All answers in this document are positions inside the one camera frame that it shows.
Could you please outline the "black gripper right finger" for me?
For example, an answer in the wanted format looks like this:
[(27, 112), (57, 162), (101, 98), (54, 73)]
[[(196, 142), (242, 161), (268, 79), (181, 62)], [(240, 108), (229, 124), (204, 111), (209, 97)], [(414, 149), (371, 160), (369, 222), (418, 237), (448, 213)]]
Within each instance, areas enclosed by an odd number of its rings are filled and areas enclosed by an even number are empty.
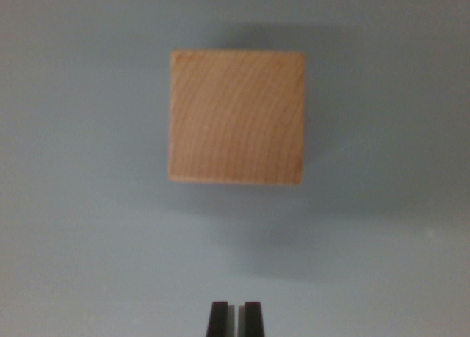
[(246, 302), (238, 308), (238, 337), (265, 337), (260, 302)]

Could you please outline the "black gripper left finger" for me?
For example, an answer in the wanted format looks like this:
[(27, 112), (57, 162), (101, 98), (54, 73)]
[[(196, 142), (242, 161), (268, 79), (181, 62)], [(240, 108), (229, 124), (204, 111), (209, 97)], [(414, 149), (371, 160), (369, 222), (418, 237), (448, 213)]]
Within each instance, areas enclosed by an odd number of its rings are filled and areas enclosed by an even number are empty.
[(234, 337), (235, 306), (226, 301), (216, 301), (211, 306), (206, 337)]

